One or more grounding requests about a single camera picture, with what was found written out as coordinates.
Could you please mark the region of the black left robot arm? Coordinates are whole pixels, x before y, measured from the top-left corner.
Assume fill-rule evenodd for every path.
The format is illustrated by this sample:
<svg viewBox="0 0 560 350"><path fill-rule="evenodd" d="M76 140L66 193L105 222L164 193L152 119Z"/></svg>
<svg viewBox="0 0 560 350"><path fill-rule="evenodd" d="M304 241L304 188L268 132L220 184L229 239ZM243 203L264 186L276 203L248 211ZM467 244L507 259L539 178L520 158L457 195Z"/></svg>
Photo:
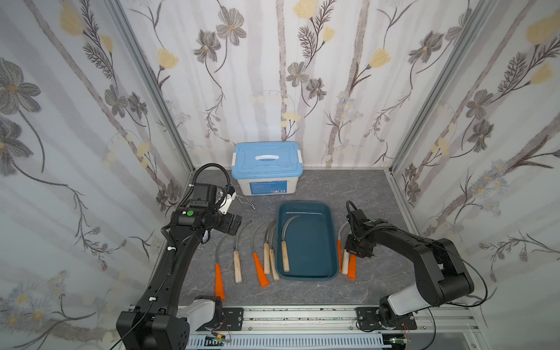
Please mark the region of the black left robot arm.
<svg viewBox="0 0 560 350"><path fill-rule="evenodd" d="M198 296L180 317L179 296L190 263L213 230L235 236L242 217L211 207L180 207L162 227L166 251L140 299L121 312L116 323L125 349L184 349L191 332L223 322L219 297Z"/></svg>

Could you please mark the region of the wooden handle sickle group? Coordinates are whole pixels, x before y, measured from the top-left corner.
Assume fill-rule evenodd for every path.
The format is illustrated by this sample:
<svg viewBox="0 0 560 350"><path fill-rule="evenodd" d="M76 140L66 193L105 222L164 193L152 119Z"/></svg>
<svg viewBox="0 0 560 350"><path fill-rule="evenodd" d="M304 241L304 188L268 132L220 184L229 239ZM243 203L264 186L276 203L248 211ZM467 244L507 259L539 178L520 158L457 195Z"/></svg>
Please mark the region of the wooden handle sickle group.
<svg viewBox="0 0 560 350"><path fill-rule="evenodd" d="M297 218L299 218L299 215L290 217L286 221L286 223L284 223L284 226L283 226L282 232L281 232L281 256L282 256L282 265L283 265L283 271L284 272L289 272L290 271L290 261L289 261L289 254L288 254L287 242L286 242L287 231L288 231L288 228L290 227L290 224L294 220L296 220Z"/></svg>

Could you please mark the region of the orange handle sickle group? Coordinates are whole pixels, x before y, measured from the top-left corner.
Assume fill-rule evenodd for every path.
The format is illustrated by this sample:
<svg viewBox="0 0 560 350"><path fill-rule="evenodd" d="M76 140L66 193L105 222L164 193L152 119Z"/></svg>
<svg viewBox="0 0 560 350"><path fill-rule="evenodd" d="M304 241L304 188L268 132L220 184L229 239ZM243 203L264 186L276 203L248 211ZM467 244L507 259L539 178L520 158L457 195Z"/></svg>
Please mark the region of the orange handle sickle group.
<svg viewBox="0 0 560 350"><path fill-rule="evenodd" d="M350 255L347 276L350 279L355 280L356 279L356 271L357 271L357 257L355 255Z"/></svg>

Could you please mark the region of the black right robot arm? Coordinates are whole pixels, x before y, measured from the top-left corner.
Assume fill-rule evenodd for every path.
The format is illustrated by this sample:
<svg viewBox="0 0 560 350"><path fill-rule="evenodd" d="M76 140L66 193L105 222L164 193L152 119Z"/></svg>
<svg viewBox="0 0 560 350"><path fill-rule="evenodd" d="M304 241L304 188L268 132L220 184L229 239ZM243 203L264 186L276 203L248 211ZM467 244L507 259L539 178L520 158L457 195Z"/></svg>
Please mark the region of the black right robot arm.
<svg viewBox="0 0 560 350"><path fill-rule="evenodd" d="M415 282L379 301L374 319L380 328L394 329L412 313L439 307L475 290L465 262L448 239L429 239L408 233L386 220L370 220L347 201L350 234L345 252L357 258L371 258L377 246L384 246L411 261Z"/></svg>

